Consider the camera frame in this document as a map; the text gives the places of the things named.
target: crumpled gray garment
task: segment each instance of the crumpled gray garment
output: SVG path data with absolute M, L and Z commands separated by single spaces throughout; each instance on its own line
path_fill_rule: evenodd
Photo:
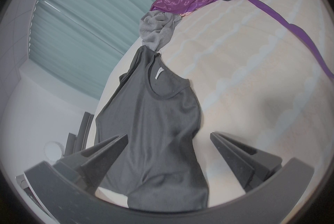
M 158 51 L 171 39 L 174 28 L 181 21 L 178 14 L 165 13 L 159 10 L 147 12 L 139 22 L 139 34 L 142 46 Z

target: green curtain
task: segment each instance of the green curtain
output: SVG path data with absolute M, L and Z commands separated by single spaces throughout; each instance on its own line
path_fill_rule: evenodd
M 155 0 L 38 0 L 29 58 L 71 87 L 99 99 L 139 36 Z

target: white round object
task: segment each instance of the white round object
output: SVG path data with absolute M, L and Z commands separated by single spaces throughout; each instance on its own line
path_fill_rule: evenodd
M 48 142 L 44 146 L 44 154 L 52 162 L 58 161 L 63 153 L 60 145 L 56 142 Z

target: beige bedding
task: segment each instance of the beige bedding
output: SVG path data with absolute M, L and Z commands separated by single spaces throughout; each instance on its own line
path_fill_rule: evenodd
M 303 28 L 334 70 L 334 27 L 321 0 L 261 0 Z M 141 45 L 138 39 L 106 84 L 95 116 L 119 84 Z M 246 0 L 217 1 L 182 19 L 162 60 L 190 79 L 202 107 L 193 140 L 210 188 L 209 206 L 244 194 L 210 141 L 221 131 L 315 168 L 300 204 L 314 190 L 333 155 L 334 88 L 311 52 L 286 28 Z M 94 144 L 95 121 L 87 147 Z M 126 206 L 126 197 L 99 188 L 97 196 Z

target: dark gray tank top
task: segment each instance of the dark gray tank top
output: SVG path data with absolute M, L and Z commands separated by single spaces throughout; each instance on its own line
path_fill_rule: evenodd
M 101 187 L 126 195 L 135 209 L 206 208 L 208 185 L 192 144 L 200 119 L 189 80 L 170 71 L 160 54 L 140 47 L 96 118 L 95 144 L 118 134 L 129 138 Z

